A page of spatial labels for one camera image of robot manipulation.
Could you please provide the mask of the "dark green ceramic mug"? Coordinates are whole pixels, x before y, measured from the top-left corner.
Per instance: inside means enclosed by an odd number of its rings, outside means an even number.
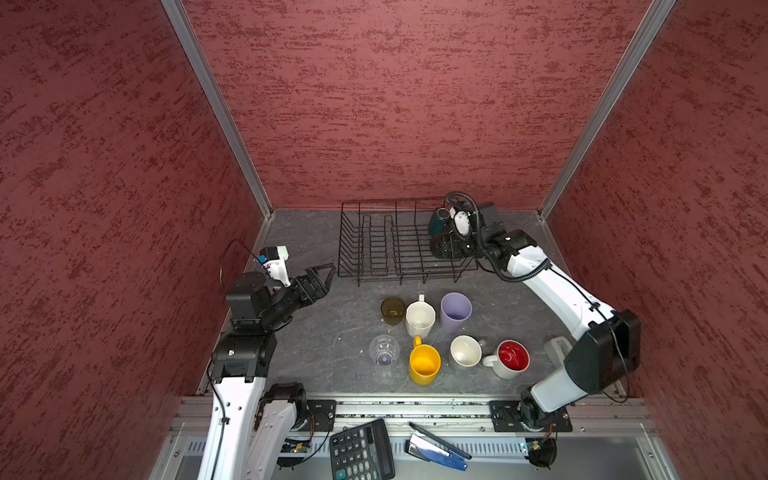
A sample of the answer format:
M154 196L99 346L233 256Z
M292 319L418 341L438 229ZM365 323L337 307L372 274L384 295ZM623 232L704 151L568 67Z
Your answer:
M451 211L445 207L436 208L428 223L428 234L431 238L443 236L451 231Z

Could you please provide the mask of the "clear glass cup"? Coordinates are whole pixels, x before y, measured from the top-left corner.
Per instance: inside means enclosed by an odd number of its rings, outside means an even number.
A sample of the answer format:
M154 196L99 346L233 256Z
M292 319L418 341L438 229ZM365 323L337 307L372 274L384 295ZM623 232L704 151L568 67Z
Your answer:
M369 356L376 366L394 366L399 355L399 342L391 335L379 335L369 345Z

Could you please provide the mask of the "black mug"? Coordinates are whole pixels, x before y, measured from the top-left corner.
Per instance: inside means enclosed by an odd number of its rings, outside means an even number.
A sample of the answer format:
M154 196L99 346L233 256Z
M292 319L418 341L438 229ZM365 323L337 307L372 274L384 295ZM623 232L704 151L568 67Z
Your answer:
M429 243L432 255L441 260L459 260L475 256L472 243L455 235L438 235Z

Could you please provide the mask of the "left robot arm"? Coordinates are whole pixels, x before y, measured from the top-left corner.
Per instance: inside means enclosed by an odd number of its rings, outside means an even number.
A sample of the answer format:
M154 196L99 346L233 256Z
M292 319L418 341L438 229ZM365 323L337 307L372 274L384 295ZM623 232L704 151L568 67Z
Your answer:
M308 416L302 384L267 383L276 333L329 293L334 272L331 263L294 278L250 271L229 288L232 328L206 373L214 400L199 478L272 477L289 431Z

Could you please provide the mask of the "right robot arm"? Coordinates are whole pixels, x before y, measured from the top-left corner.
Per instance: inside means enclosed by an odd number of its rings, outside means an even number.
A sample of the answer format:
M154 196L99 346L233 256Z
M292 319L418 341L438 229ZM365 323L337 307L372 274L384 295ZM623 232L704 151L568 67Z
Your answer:
M453 232L465 253L488 261L507 283L522 283L558 316L575 340L563 364L521 393L520 421L532 430L552 422L562 407L597 394L640 365L641 323L591 295L522 230L508 231L491 203L456 202Z

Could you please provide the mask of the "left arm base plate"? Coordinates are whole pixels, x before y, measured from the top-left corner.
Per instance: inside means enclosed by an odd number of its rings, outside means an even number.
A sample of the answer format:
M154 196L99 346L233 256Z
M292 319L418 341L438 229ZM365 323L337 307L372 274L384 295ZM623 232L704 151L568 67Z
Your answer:
M308 399L300 407L294 431L328 432L334 429L337 401L329 399Z

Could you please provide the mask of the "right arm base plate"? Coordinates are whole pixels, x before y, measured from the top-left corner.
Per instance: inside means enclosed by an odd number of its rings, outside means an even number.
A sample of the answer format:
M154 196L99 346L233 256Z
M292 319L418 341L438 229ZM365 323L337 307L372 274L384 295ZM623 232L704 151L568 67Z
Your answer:
M512 433L570 433L573 426L565 407L544 412L531 401L490 401L490 418L494 431Z

